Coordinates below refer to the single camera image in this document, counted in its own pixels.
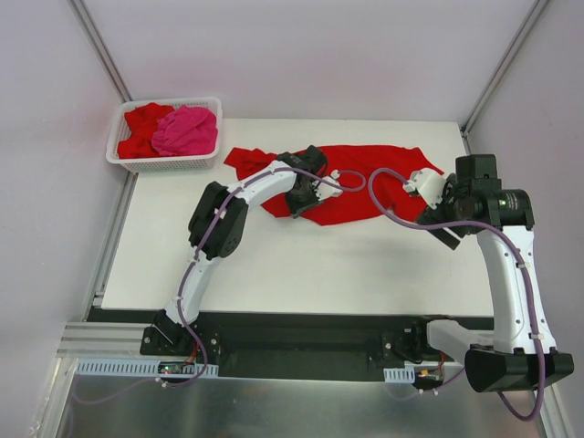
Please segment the white plastic basket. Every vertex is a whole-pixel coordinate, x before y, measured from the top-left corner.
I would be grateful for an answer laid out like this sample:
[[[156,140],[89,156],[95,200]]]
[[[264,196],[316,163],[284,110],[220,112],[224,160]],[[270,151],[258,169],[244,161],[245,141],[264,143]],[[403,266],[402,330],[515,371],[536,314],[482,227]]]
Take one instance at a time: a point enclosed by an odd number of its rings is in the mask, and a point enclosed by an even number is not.
[[[139,109],[142,112],[143,108],[150,104],[168,106],[174,110],[178,110],[182,106],[209,110],[215,116],[215,127],[218,130],[213,148],[208,153],[186,156],[122,158],[119,154],[120,143],[128,140],[133,134],[126,115],[135,109]],[[222,122],[222,103],[215,97],[129,101],[123,103],[114,116],[106,146],[106,159],[108,162],[118,164],[133,173],[208,169],[214,165],[215,157],[219,152]]]

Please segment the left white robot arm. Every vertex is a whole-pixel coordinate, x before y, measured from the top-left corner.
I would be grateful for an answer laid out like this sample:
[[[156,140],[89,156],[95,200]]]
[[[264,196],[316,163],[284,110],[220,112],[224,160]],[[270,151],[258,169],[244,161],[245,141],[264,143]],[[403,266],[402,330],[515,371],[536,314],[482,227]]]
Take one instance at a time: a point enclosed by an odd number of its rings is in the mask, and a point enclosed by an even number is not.
[[[151,341],[175,355],[187,352],[193,344],[187,326],[198,318],[219,263],[241,243],[249,211],[280,194],[294,217],[322,204],[318,186],[327,168],[325,154],[310,146],[302,152],[281,153],[264,169],[238,182],[210,182],[188,224],[192,258],[176,296],[154,317]]]

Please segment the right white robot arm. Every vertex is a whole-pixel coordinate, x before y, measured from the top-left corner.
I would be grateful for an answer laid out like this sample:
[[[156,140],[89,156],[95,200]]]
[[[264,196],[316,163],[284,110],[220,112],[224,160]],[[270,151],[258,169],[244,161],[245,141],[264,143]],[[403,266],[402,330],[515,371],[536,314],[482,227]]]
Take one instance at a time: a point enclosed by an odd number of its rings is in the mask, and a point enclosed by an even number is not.
[[[572,374],[573,357],[558,350],[539,295],[530,198],[504,188],[495,156],[459,157],[447,177],[431,168],[414,171],[403,189],[426,203],[417,225],[449,248],[475,236],[494,312],[489,335],[447,318],[428,321],[410,338],[412,354],[431,360],[443,351],[462,362],[477,392],[536,391]]]

